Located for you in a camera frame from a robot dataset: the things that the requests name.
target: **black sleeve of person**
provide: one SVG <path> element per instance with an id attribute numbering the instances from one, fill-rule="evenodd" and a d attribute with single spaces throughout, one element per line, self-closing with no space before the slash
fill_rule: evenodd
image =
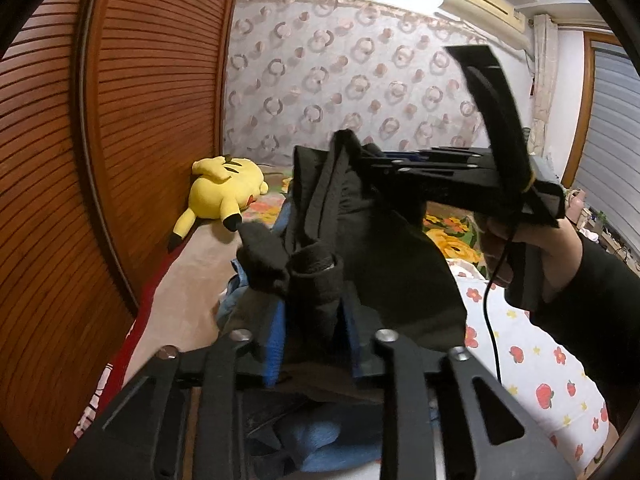
<path id="1" fill-rule="evenodd" d="M 593 381 L 640 384 L 640 278 L 598 244 L 582 240 L 569 285 L 530 320 L 565 346 Z"/>

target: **pink bottle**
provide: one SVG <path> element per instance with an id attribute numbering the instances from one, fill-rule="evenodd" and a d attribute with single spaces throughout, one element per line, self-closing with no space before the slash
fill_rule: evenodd
<path id="1" fill-rule="evenodd" d="M 584 197 L 585 193 L 581 189 L 572 190 L 567 197 L 566 217 L 574 224 L 577 224 L 580 219 L 580 214 L 584 208 Z"/>

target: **air conditioner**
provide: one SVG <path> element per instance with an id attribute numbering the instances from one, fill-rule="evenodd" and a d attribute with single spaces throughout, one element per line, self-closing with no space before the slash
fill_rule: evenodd
<path id="1" fill-rule="evenodd" d="M 516 50 L 530 50 L 527 19 L 505 0 L 444 0 L 445 12 L 487 31 Z"/>

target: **person's arm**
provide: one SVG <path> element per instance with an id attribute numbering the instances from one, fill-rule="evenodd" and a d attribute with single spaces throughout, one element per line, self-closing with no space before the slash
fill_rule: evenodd
<path id="1" fill-rule="evenodd" d="M 492 269 L 506 230 L 491 220 L 479 224 Z M 567 220 L 560 229 L 521 226 L 514 241 L 543 250 L 543 301 L 531 322 L 582 362 L 622 430 L 640 400 L 640 279 L 613 254 L 578 236 Z M 501 269 L 498 282 L 508 285 L 510 279 L 511 270 Z"/>

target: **human hand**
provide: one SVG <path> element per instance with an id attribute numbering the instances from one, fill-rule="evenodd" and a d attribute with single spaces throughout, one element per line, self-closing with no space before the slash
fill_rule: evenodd
<path id="1" fill-rule="evenodd" d="M 482 215 L 475 215 L 480 231 L 480 247 L 489 272 L 492 274 L 509 237 L 509 228 Z M 551 301 L 574 278 L 582 261 L 582 242 L 571 222 L 558 221 L 559 228 L 521 224 L 513 237 L 514 242 L 524 242 L 542 249 L 542 269 L 545 279 L 542 299 Z M 495 277 L 495 283 L 507 287 L 513 279 L 513 271 L 505 260 Z"/>

